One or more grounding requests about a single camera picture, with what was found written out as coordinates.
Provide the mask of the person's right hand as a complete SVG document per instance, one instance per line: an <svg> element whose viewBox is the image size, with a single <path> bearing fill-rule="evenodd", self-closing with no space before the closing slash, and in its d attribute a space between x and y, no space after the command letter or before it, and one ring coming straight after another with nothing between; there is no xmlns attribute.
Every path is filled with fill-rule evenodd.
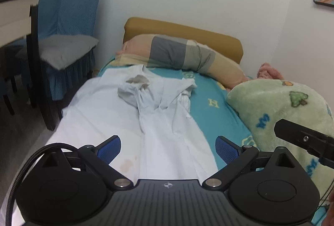
<svg viewBox="0 0 334 226"><path fill-rule="evenodd" d="M334 191L329 196L329 209L325 219L322 221L321 226L334 226Z"/></svg>

